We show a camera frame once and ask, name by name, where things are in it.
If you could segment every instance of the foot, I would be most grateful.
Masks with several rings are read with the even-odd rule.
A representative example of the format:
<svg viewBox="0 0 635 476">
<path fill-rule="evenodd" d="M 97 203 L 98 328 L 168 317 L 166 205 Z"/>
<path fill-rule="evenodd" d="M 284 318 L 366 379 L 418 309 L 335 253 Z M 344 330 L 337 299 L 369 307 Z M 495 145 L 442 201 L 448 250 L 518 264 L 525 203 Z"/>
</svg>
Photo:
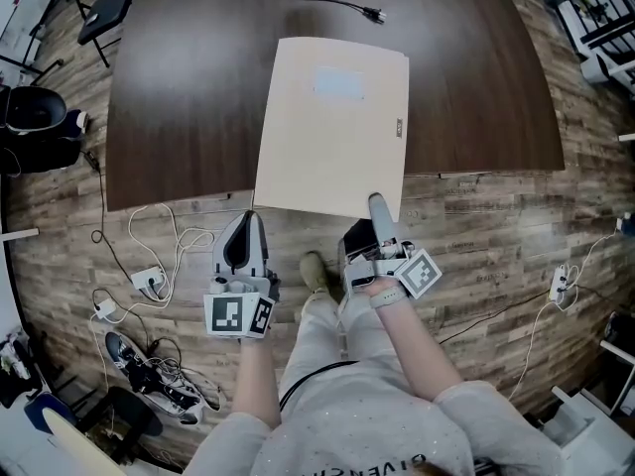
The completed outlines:
<svg viewBox="0 0 635 476">
<path fill-rule="evenodd" d="M 317 290 L 328 291 L 326 268 L 318 253 L 308 252 L 300 260 L 300 275 L 312 293 Z"/>
</svg>

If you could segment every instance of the beige cardboard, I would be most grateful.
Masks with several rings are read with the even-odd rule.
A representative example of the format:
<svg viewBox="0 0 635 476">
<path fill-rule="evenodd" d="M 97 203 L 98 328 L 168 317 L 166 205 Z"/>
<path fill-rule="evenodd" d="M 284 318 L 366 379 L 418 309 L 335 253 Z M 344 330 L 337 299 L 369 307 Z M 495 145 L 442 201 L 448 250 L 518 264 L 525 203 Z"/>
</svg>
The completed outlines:
<svg viewBox="0 0 635 476">
<path fill-rule="evenodd" d="M 368 196 L 380 192 L 397 221 L 408 65 L 403 54 L 371 46 L 282 39 L 269 88 L 254 202 L 369 218 Z"/>
</svg>

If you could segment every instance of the hand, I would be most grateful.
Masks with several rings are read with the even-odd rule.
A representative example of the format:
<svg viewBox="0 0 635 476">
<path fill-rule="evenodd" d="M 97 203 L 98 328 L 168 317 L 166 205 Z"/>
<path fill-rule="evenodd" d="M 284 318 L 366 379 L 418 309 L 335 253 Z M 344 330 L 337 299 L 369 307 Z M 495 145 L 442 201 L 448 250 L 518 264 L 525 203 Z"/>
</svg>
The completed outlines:
<svg viewBox="0 0 635 476">
<path fill-rule="evenodd" d="M 375 277 L 372 283 L 368 286 L 364 286 L 361 290 L 365 295 L 374 297 L 379 295 L 382 291 L 399 286 L 399 284 L 400 282 L 392 277 Z"/>
</svg>

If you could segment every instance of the watch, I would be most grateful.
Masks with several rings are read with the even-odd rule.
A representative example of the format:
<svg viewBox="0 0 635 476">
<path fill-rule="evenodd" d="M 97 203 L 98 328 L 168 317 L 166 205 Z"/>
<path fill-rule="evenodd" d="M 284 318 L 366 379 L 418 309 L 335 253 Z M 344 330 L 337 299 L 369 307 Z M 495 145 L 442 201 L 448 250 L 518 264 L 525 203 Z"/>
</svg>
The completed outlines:
<svg viewBox="0 0 635 476">
<path fill-rule="evenodd" d="M 405 298 L 406 290 L 403 286 L 397 285 L 382 291 L 380 294 L 370 297 L 370 306 L 379 308 L 380 306 L 391 305 L 400 299 Z"/>
</svg>

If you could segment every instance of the wooden table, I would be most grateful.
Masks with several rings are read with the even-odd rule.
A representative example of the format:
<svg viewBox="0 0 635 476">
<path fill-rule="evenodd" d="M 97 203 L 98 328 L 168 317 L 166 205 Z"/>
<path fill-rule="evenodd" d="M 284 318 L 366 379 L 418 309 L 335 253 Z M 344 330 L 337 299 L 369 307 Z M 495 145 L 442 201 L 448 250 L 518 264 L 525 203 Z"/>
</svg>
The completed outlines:
<svg viewBox="0 0 635 476">
<path fill-rule="evenodd" d="M 110 96 L 108 208 L 253 188 L 276 47 L 294 36 L 410 58 L 407 175 L 564 168 L 511 0 L 348 1 L 386 24 L 306 0 L 134 0 Z"/>
</svg>

